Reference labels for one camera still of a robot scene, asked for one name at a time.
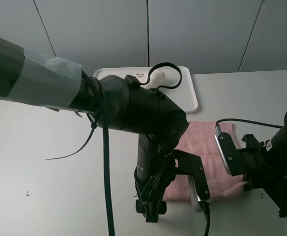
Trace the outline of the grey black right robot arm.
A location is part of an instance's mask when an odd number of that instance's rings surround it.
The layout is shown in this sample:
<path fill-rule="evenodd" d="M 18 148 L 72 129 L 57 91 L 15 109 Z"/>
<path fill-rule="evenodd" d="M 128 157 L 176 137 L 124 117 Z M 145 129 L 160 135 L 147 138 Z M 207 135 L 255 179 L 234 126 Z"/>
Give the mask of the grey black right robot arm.
<path fill-rule="evenodd" d="M 279 217 L 287 218 L 287 112 L 284 126 L 266 142 L 244 135 L 247 162 L 251 165 L 245 179 L 252 188 L 262 188 L 279 208 Z"/>

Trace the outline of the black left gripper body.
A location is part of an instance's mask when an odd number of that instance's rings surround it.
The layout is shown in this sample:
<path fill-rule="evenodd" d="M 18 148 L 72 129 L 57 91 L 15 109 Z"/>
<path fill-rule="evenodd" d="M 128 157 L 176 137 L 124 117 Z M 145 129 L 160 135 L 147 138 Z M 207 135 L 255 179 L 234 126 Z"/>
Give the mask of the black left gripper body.
<path fill-rule="evenodd" d="M 177 175 L 187 176 L 193 197 L 207 216 L 207 181 L 201 158 L 181 150 L 173 150 L 166 156 L 153 151 L 139 150 L 134 171 L 135 188 L 138 195 L 136 212 L 146 222 L 156 223 L 159 215 L 165 214 L 167 204 L 163 196 Z"/>

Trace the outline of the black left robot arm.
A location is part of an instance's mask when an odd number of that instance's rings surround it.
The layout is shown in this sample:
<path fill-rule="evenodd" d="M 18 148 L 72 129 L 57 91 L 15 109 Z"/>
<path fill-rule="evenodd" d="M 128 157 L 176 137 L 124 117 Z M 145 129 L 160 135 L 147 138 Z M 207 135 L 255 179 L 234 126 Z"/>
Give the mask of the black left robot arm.
<path fill-rule="evenodd" d="M 145 89 L 135 77 L 89 77 L 81 65 L 27 51 L 0 38 L 0 100 L 83 112 L 103 129 L 104 185 L 108 221 L 113 221 L 109 174 L 109 129 L 137 133 L 134 172 L 136 212 L 155 223 L 165 214 L 163 196 L 176 175 L 196 186 L 197 202 L 210 217 L 209 191 L 201 158 L 176 149 L 188 128 L 185 112 L 159 88 Z"/>

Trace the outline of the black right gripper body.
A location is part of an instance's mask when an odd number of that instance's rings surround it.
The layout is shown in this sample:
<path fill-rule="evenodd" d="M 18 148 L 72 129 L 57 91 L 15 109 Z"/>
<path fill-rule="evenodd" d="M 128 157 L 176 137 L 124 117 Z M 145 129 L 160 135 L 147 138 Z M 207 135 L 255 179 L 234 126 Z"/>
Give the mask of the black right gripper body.
<path fill-rule="evenodd" d="M 254 188 L 262 188 L 279 208 L 279 217 L 287 217 L 287 135 L 276 134 L 259 142 L 254 135 L 244 135 L 246 147 L 240 152 L 246 173 Z"/>

